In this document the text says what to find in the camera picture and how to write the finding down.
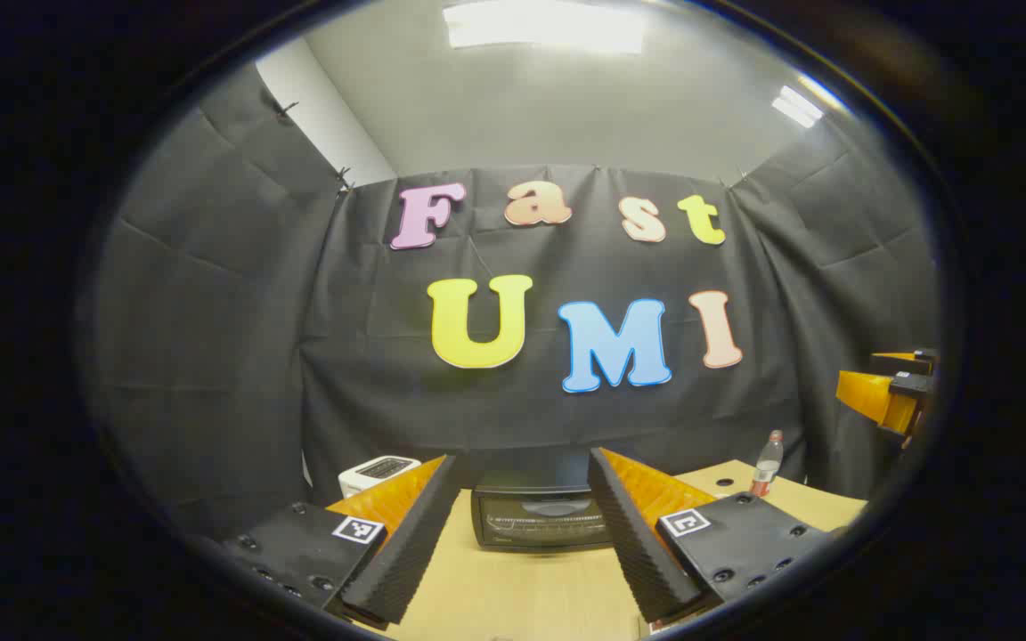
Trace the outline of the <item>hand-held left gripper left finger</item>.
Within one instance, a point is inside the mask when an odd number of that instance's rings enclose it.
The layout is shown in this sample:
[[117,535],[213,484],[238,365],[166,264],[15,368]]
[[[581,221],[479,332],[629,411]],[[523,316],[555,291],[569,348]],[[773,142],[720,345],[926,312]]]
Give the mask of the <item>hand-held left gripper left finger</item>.
[[298,620],[403,620],[459,495],[459,460],[441,455],[350,498],[302,480],[288,495],[211,536],[245,592]]

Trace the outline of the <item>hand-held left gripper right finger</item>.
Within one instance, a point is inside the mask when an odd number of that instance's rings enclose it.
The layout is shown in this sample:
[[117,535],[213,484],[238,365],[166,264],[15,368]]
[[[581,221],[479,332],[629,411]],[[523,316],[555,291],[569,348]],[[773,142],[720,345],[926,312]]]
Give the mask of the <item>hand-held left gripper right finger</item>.
[[588,486],[647,623],[741,599],[832,540],[752,492],[715,498],[607,448],[590,448]]

